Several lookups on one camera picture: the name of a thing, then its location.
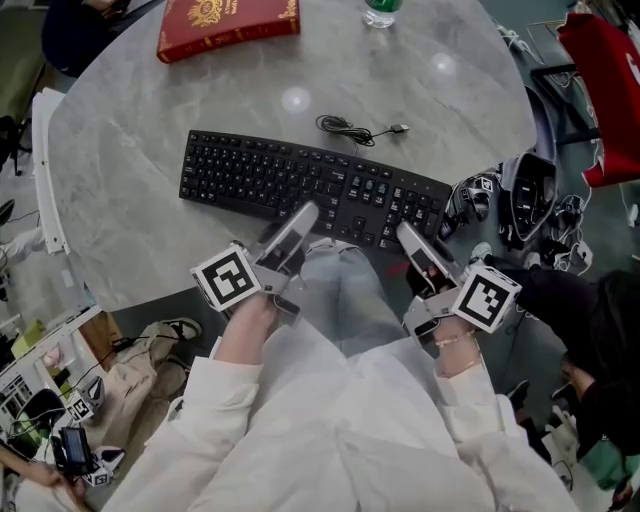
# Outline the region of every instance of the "water bottle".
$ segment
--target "water bottle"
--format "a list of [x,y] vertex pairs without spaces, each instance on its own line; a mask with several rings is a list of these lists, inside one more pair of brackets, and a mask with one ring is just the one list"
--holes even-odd
[[396,20],[396,11],[400,9],[402,0],[365,0],[366,6],[362,19],[367,25],[376,28],[387,28]]

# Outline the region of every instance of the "white jacket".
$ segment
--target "white jacket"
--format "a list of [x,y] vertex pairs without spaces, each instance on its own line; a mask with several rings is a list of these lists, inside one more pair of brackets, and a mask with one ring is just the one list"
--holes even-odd
[[263,366],[197,358],[104,511],[576,511],[521,432],[483,367],[436,379],[411,338],[346,359],[303,320]]

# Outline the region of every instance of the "gold emblem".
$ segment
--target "gold emblem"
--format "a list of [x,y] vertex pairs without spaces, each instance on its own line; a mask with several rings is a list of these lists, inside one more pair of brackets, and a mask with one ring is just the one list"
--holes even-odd
[[278,18],[291,18],[296,15],[296,0],[287,1],[287,10],[282,14],[278,14]]
[[194,27],[207,27],[220,21],[222,0],[196,0],[196,5],[189,9],[189,19]]

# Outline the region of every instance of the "red book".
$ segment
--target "red book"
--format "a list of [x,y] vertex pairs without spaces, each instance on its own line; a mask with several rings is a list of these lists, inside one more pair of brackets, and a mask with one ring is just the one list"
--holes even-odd
[[298,0],[167,0],[158,58],[175,62],[228,44],[299,33]]

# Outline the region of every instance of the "cable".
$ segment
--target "cable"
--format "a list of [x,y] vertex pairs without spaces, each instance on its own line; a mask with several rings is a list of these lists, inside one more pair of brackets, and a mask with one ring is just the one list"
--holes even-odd
[[32,211],[32,212],[25,213],[22,217],[18,217],[17,219],[11,219],[11,220],[8,220],[6,223],[7,223],[7,224],[10,224],[11,222],[18,222],[19,220],[22,220],[22,219],[24,219],[25,217],[28,217],[29,215],[33,215],[34,213],[40,213],[40,210],[34,210],[34,211]]
[[376,142],[373,140],[375,137],[384,135],[386,133],[404,133],[409,130],[406,124],[394,124],[388,130],[385,130],[375,135],[371,133],[371,130],[366,128],[357,128],[353,126],[344,117],[332,116],[324,114],[316,118],[316,126],[323,132],[333,133],[334,135],[344,135],[353,142],[355,152],[353,156],[358,154],[358,145],[373,147]]

